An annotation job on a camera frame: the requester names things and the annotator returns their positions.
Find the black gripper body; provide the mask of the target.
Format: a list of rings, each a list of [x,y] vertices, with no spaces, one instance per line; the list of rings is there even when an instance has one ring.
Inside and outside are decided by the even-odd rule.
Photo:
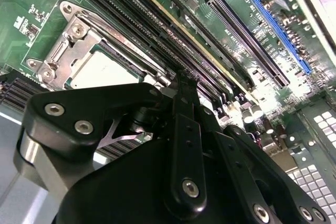
[[[200,139],[154,140],[78,181],[56,223],[250,223]]]

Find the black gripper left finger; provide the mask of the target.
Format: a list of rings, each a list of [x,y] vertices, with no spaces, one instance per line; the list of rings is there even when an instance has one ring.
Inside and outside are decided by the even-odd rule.
[[[174,97],[148,83],[34,95],[26,107],[18,147],[61,203],[82,178],[154,140],[201,141],[183,74]]]

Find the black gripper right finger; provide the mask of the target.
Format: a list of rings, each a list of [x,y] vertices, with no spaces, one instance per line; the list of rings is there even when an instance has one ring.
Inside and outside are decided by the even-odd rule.
[[[219,126],[200,104],[196,80],[185,94],[193,103],[202,143],[213,155],[211,189],[227,209],[225,223],[330,223],[328,215],[239,127]]]

